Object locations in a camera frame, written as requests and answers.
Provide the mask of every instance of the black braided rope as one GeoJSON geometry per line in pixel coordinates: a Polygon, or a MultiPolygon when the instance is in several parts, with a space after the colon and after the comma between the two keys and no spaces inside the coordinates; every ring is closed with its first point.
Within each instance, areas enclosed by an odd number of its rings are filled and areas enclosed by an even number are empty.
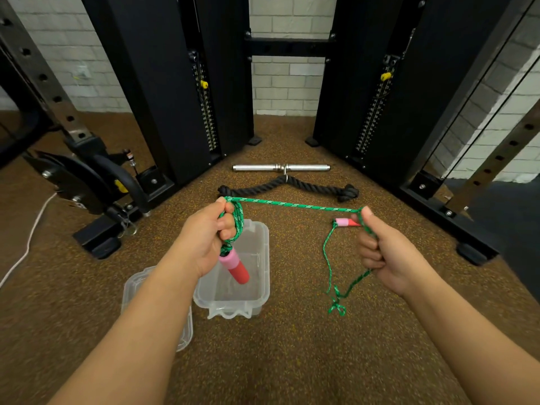
{"type": "Polygon", "coordinates": [[[274,180],[271,180],[268,183],[263,183],[253,187],[245,187],[242,189],[231,189],[230,187],[223,185],[218,188],[218,192],[221,196],[250,197],[272,190],[284,183],[288,183],[289,185],[301,190],[307,190],[308,192],[331,194],[337,197],[338,202],[346,202],[347,200],[354,199],[358,197],[360,193],[359,190],[352,184],[347,184],[344,188],[335,186],[319,186],[318,184],[302,182],[293,176],[288,176],[287,178],[285,175],[276,177],[274,180]]]}

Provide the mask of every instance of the person's right arm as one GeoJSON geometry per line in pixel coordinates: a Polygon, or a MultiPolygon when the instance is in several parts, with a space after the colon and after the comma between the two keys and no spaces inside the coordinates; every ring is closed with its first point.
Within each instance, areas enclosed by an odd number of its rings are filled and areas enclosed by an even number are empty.
{"type": "Polygon", "coordinates": [[[401,296],[475,404],[540,403],[540,362],[449,286],[398,230],[362,210],[362,264],[401,296]]]}

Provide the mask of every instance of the curved black handle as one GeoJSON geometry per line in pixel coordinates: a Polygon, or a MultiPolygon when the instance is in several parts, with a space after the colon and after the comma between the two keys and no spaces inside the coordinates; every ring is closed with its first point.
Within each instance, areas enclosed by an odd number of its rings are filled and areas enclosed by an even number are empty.
{"type": "Polygon", "coordinates": [[[141,213],[146,214],[150,212],[151,208],[150,204],[148,203],[148,198],[146,197],[146,194],[139,186],[139,183],[137,183],[137,181],[133,178],[133,176],[130,175],[127,170],[122,168],[122,166],[118,166],[116,163],[106,158],[105,156],[94,155],[93,159],[98,164],[98,166],[111,173],[125,186],[127,191],[130,193],[133,201],[139,207],[141,213]]]}

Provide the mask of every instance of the plastic container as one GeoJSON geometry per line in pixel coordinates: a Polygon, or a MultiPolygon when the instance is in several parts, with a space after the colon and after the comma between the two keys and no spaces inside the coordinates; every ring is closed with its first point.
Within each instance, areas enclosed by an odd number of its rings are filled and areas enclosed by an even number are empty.
{"type": "MultiPolygon", "coordinates": [[[[137,274],[133,274],[129,278],[129,280],[126,281],[126,285],[124,286],[124,297],[122,298],[122,310],[121,310],[122,313],[127,308],[128,304],[133,299],[133,297],[135,296],[135,293],[143,284],[144,280],[150,275],[150,272],[154,270],[154,268],[155,266],[145,268],[143,271],[137,274]]],[[[190,306],[190,311],[187,313],[186,325],[184,326],[184,330],[182,331],[182,335],[180,336],[180,340],[178,341],[178,347],[176,348],[176,352],[182,351],[184,348],[186,348],[192,338],[193,338],[193,320],[191,317],[191,306],[190,306]]]]}
{"type": "Polygon", "coordinates": [[[249,281],[241,285],[218,262],[199,279],[193,300],[208,309],[208,318],[221,315],[232,319],[237,315],[251,318],[261,312],[270,297],[270,252],[268,227],[259,221],[244,220],[244,231],[233,243],[240,260],[249,272],[249,281]]]}

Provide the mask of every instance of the person's left arm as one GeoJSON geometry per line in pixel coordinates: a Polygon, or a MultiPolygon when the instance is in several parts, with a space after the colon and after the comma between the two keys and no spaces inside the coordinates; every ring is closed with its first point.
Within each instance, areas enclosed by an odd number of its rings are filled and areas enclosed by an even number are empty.
{"type": "Polygon", "coordinates": [[[218,261],[220,239],[235,234],[232,211],[221,197],[186,220],[125,312],[50,404],[163,402],[197,281],[218,261]]]}

